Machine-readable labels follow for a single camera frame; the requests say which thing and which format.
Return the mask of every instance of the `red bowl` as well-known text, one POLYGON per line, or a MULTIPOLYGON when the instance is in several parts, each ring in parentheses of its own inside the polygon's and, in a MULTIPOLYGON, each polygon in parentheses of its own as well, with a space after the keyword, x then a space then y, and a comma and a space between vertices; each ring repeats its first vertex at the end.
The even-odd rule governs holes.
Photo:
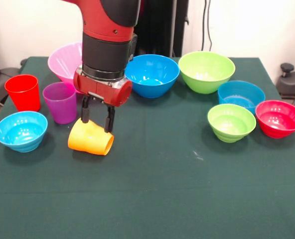
POLYGON ((283 101, 264 101, 256 107, 258 123, 267 136, 284 138, 295 132, 295 106, 283 101))

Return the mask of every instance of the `pink bowl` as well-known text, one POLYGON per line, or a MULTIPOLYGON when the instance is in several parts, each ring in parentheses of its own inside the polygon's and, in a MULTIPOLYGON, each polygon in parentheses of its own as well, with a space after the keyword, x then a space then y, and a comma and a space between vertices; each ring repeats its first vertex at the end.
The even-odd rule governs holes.
POLYGON ((263 101, 256 107, 258 123, 267 136, 284 138, 295 132, 295 106, 283 101, 263 101))
POLYGON ((48 59, 48 67, 62 82, 73 85, 74 72, 82 64, 82 43, 70 43, 55 50, 48 59))

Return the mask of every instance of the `cup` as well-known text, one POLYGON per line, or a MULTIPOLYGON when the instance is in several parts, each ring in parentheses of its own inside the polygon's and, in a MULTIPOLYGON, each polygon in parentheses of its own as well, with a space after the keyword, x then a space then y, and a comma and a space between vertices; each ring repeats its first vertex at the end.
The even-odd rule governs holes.
POLYGON ((18 111, 38 111, 41 107, 38 79, 32 75, 11 77, 4 84, 18 111))
POLYGON ((77 96, 74 86, 57 82, 44 88, 44 100, 56 123, 71 123, 77 117, 77 96))
POLYGON ((83 123, 81 118, 71 129, 68 147, 91 154, 107 155, 112 147, 114 136, 93 121, 83 123))

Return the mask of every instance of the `white wall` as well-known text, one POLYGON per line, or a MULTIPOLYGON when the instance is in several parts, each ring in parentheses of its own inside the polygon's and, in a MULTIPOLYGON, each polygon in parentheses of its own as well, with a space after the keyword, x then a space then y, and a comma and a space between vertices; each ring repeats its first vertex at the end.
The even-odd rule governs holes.
POLYGON ((0 67, 19 67, 29 56, 49 56, 81 41, 79 8, 60 0, 0 0, 0 67))
MULTIPOLYGON (((190 26, 183 52, 201 48, 204 0, 189 0, 190 26)), ((212 0, 212 50, 230 57, 260 57, 276 80, 279 65, 295 65, 295 0, 212 0)), ((0 67, 19 66, 28 56, 48 56, 81 41, 77 6, 60 0, 0 0, 0 67)))
MULTIPOLYGON (((201 49, 202 43, 204 1, 189 1, 184 53, 201 49)), ((295 65, 295 0, 212 0, 209 23, 212 51, 260 57, 273 81, 281 73, 281 63, 295 65)))

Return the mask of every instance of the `purple cup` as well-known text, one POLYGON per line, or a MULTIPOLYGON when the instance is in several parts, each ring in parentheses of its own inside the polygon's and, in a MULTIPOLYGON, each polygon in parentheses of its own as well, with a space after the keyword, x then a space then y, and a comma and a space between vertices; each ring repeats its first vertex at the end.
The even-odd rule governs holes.
POLYGON ((74 86, 57 82, 44 88, 44 100, 56 123, 71 123, 77 117, 77 96, 74 86))

